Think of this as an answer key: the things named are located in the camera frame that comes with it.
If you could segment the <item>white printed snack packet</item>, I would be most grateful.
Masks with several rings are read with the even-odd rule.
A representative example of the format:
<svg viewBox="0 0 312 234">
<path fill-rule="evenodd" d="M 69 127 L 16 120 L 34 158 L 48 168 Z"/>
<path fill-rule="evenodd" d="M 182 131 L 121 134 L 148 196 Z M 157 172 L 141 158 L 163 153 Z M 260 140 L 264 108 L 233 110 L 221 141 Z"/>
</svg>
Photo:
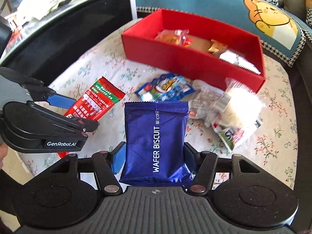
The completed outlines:
<svg viewBox="0 0 312 234">
<path fill-rule="evenodd" d="M 205 127 L 209 128 L 218 116 L 214 104 L 219 101 L 224 91 L 202 80 L 194 80 L 192 87 L 195 92 L 193 99 L 188 102 L 189 118 L 200 119 Z"/>
</svg>

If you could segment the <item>blue bear sofa blanket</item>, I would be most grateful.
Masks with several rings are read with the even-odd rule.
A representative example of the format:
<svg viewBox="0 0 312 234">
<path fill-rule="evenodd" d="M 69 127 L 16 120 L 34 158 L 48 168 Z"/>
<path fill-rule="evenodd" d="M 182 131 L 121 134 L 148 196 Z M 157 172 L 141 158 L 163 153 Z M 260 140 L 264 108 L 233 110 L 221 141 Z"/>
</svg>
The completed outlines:
<svg viewBox="0 0 312 234">
<path fill-rule="evenodd" d="M 136 0 L 137 10 L 172 9 L 202 15 L 257 35 L 263 48 L 292 66 L 311 29 L 278 8 L 278 0 Z"/>
</svg>

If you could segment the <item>blue candy snack bag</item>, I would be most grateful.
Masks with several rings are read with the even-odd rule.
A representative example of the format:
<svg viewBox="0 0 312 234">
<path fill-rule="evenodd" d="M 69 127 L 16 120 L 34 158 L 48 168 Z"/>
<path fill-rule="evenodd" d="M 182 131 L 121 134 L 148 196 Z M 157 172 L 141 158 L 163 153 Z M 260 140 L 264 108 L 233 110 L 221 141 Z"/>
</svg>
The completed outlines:
<svg viewBox="0 0 312 234">
<path fill-rule="evenodd" d="M 188 81 L 180 75 L 167 73 L 142 85 L 135 94 L 142 101 L 180 101 L 195 92 Z"/>
</svg>

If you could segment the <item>red cardboard box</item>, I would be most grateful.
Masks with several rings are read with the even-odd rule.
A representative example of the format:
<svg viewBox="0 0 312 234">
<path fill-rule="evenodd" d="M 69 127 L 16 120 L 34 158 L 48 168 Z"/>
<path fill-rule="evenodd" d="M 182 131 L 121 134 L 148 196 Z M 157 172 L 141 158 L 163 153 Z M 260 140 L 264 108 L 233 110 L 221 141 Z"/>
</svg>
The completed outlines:
<svg viewBox="0 0 312 234">
<path fill-rule="evenodd" d="M 260 74 L 231 65 L 207 52 L 161 42 L 163 30 L 189 30 L 191 36 L 217 40 L 255 65 Z M 122 33 L 126 58 L 138 63 L 199 79 L 220 89 L 226 78 L 236 79 L 258 92 L 265 83 L 265 65 L 258 36 L 240 28 L 203 16 L 159 9 Z"/>
</svg>

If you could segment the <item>red green snack packet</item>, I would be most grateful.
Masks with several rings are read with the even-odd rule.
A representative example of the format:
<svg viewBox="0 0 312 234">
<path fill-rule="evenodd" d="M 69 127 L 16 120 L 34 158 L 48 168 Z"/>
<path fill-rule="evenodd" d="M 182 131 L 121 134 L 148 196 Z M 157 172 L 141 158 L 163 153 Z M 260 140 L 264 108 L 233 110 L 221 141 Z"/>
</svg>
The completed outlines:
<svg viewBox="0 0 312 234">
<path fill-rule="evenodd" d="M 97 151 L 110 151 L 123 137 L 122 100 L 125 93 L 105 77 L 99 78 L 84 91 L 77 101 L 63 114 L 68 118 L 98 122 L 98 127 L 89 132 L 89 139 L 78 152 L 79 157 L 90 157 Z"/>
</svg>

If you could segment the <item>clear bread bun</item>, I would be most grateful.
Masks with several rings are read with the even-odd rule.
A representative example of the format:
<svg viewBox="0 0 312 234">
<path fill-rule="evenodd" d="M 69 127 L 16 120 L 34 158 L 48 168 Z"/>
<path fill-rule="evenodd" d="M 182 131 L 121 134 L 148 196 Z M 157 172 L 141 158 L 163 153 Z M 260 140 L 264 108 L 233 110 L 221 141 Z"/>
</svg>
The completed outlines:
<svg viewBox="0 0 312 234">
<path fill-rule="evenodd" d="M 233 78 L 226 78 L 226 90 L 214 103 L 215 123 L 234 129 L 247 128 L 255 123 L 265 108 L 262 99 L 248 86 Z"/>
</svg>

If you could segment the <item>round cake clear wrapper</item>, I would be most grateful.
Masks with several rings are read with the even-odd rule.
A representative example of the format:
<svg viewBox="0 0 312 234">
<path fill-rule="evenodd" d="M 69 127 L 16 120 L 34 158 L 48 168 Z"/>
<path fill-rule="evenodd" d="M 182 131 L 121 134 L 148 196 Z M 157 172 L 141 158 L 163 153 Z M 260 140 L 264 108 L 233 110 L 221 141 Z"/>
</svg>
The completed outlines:
<svg viewBox="0 0 312 234">
<path fill-rule="evenodd" d="M 163 30 L 155 37 L 156 40 L 188 47 L 192 44 L 193 39 L 188 37 L 188 30 Z"/>
</svg>

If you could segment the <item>white Kaprons wafer pack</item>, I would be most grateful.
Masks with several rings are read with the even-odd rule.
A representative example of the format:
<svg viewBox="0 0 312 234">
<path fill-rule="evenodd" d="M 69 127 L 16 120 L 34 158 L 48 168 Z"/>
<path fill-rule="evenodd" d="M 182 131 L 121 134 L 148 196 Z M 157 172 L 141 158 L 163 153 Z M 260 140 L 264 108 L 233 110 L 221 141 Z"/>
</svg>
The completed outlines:
<svg viewBox="0 0 312 234">
<path fill-rule="evenodd" d="M 217 123 L 213 123 L 212 128 L 225 147 L 229 151 L 233 151 L 248 141 L 261 125 L 262 122 L 257 119 L 254 124 L 246 125 L 240 129 L 225 127 Z"/>
</svg>

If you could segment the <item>blue wafer biscuit pack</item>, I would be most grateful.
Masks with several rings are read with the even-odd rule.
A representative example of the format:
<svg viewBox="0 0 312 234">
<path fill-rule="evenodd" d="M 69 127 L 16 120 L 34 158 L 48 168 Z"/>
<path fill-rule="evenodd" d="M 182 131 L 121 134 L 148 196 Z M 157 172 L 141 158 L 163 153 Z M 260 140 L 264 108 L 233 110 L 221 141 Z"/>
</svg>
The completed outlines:
<svg viewBox="0 0 312 234">
<path fill-rule="evenodd" d="M 186 101 L 127 102 L 126 155 L 120 182 L 131 186 L 187 186 L 192 174 L 184 161 Z"/>
</svg>

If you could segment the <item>white red snack pack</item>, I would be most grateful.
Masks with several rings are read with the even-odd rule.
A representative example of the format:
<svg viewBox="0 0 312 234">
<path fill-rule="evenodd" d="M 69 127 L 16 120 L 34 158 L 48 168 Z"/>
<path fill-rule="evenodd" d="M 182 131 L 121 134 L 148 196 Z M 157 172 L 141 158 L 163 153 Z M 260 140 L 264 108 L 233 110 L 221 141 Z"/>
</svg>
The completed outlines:
<svg viewBox="0 0 312 234">
<path fill-rule="evenodd" d="M 257 75 L 261 74 L 260 70 L 254 64 L 229 49 L 220 51 L 217 56 L 220 60 L 230 63 L 234 66 L 248 70 Z"/>
</svg>

